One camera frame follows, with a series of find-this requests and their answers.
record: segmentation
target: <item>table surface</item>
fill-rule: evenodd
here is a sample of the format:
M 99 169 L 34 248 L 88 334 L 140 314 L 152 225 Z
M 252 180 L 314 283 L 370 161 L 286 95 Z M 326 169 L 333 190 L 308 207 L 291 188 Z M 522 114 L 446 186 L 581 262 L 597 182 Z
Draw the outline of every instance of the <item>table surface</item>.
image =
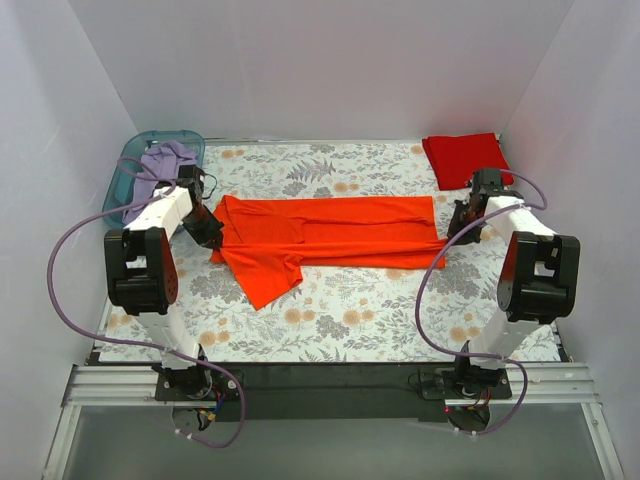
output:
M 432 195 L 439 234 L 446 235 L 453 201 L 468 190 L 440 192 L 419 144 L 250 144 L 207 147 L 204 170 L 222 195 L 287 199 L 366 195 Z M 215 185 L 207 177 L 205 190 Z M 429 348 L 413 309 L 424 270 L 304 267 L 301 285 L 255 311 L 226 265 L 186 232 L 171 240 L 178 269 L 177 306 L 188 331 L 212 361 L 423 362 L 450 360 Z M 479 244 L 453 247 L 434 273 L 422 304 L 422 324 L 438 344 L 458 350 L 478 335 L 497 303 L 495 285 L 506 246 L 490 227 Z M 108 336 L 144 340 L 145 330 L 113 307 Z M 514 354 L 524 361 L 558 361 L 551 327 L 528 337 Z M 154 350 L 100 346 L 100 361 L 158 361 Z

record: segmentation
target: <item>white wall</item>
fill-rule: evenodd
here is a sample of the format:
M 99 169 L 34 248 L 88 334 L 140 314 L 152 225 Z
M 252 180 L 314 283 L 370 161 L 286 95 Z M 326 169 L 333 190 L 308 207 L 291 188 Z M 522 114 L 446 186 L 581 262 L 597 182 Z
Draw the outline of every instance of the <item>white wall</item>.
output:
M 543 218 L 582 242 L 573 314 L 558 322 L 589 363 L 627 478 L 640 478 L 640 4 L 573 4 L 501 137 L 549 196 Z
M 0 0 L 0 478 L 40 478 L 73 362 L 90 342 L 49 304 L 49 252 L 100 210 L 136 130 L 66 0 Z M 93 328 L 106 296 L 102 225 L 71 239 L 60 297 Z
M 70 0 L 140 130 L 500 132 L 572 0 Z

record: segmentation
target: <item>gray floor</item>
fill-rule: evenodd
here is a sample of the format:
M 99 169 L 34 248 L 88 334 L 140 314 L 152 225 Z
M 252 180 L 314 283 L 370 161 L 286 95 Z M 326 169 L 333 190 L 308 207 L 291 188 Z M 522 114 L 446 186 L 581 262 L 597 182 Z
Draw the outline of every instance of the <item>gray floor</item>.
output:
M 493 417 L 507 408 L 492 407 Z M 166 407 L 83 408 L 65 478 L 603 478 L 580 405 L 525 405 L 479 439 L 411 420 L 253 421 L 224 451 L 176 436 L 170 417 Z M 205 433 L 219 440 L 233 428 Z

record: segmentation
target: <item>red cloth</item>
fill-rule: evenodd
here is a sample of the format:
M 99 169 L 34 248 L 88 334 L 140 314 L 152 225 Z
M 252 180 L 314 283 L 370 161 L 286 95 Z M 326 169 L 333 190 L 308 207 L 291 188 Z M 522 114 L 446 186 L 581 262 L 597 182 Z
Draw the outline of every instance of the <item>red cloth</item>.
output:
M 440 190 L 467 187 L 473 172 L 481 168 L 509 168 L 493 133 L 463 137 L 429 137 L 422 140 L 429 163 L 433 167 Z M 513 177 L 502 175 L 505 185 Z
M 227 263 L 256 309 L 302 282 L 301 265 L 427 268 L 442 249 L 431 197 L 239 200 L 225 195 Z M 444 267 L 444 258 L 437 267 Z

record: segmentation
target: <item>robotic arm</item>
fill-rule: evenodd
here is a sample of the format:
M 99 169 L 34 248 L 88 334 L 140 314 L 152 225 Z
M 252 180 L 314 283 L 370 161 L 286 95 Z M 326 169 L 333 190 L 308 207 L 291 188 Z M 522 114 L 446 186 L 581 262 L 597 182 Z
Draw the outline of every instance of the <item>robotic arm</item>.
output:
M 104 251 L 111 303 L 136 316 L 154 343 L 204 360 L 202 347 L 187 332 L 174 305 L 178 275 L 169 247 L 182 224 L 199 245 L 220 249 L 223 224 L 203 205 L 203 186 L 202 170 L 181 167 L 171 193 L 166 193 L 166 183 L 158 183 L 154 195 L 164 198 L 148 205 L 124 230 L 106 233 Z M 191 397 L 206 395 L 211 386 L 209 370 L 168 353 L 162 353 L 158 370 L 171 387 Z
M 504 187 L 499 169 L 478 170 L 473 175 L 469 200 L 456 201 L 448 237 L 485 214 L 523 203 L 519 193 Z M 580 242 L 575 237 L 556 234 L 528 208 L 512 210 L 487 223 L 509 246 L 497 286 L 499 309 L 481 334 L 464 345 L 463 351 L 507 358 L 535 330 L 571 313 Z M 479 242 L 481 229 L 472 229 L 459 244 Z M 500 360 L 457 357 L 455 376 L 468 388 L 482 390 L 495 386 L 504 367 Z

